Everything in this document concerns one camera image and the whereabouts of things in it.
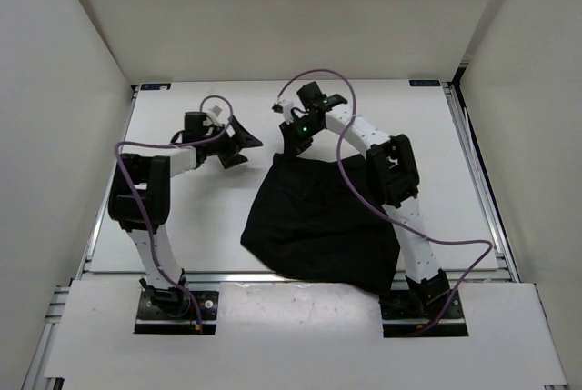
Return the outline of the black skirt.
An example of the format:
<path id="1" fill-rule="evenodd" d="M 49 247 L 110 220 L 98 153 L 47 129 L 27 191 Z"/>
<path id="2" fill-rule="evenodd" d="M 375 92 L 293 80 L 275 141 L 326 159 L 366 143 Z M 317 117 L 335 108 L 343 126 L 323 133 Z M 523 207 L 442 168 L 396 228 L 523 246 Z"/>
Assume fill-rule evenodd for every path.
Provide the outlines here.
<path id="1" fill-rule="evenodd" d="M 285 278 L 387 294 L 400 250 L 394 227 L 364 207 L 348 183 L 369 195 L 361 155 L 337 163 L 275 154 L 241 246 Z"/>

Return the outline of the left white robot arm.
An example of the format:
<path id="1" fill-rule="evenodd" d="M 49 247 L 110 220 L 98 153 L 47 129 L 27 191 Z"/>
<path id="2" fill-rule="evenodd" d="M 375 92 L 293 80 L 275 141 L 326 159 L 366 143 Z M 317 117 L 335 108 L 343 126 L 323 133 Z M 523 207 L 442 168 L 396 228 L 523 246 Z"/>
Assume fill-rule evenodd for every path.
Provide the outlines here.
<path id="1" fill-rule="evenodd" d="M 180 317 L 191 305 L 184 269 L 166 231 L 171 179 L 196 170 L 211 156 L 225 169 L 241 165 L 247 161 L 242 150 L 262 145 L 235 117 L 221 124 L 210 112 L 194 111 L 185 114 L 184 129 L 171 144 L 160 147 L 167 154 L 116 154 L 107 211 L 134 242 L 145 269 L 140 284 L 169 316 Z"/>

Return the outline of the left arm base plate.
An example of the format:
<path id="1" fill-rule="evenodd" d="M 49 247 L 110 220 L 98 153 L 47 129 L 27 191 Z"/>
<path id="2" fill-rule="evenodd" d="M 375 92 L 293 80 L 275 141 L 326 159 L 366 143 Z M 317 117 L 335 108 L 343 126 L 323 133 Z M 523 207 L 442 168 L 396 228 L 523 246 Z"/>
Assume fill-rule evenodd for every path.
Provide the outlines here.
<path id="1" fill-rule="evenodd" d="M 146 291 L 140 295 L 135 315 L 134 333 L 137 335 L 214 335 L 219 306 L 219 292 L 212 290 L 192 291 L 200 309 L 201 324 L 197 313 L 186 302 L 178 308 L 160 307 Z"/>

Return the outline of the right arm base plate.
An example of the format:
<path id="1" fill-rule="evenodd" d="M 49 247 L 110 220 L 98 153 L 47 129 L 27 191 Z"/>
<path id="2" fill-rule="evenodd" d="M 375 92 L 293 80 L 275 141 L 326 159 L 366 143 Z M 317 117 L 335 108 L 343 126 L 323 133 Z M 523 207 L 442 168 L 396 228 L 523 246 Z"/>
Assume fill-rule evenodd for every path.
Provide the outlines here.
<path id="1" fill-rule="evenodd" d="M 447 295 L 424 308 L 408 290 L 394 290 L 380 296 L 380 314 L 384 338 L 467 337 L 469 336 L 459 292 L 455 292 L 447 310 L 431 328 L 423 331 L 443 309 Z"/>

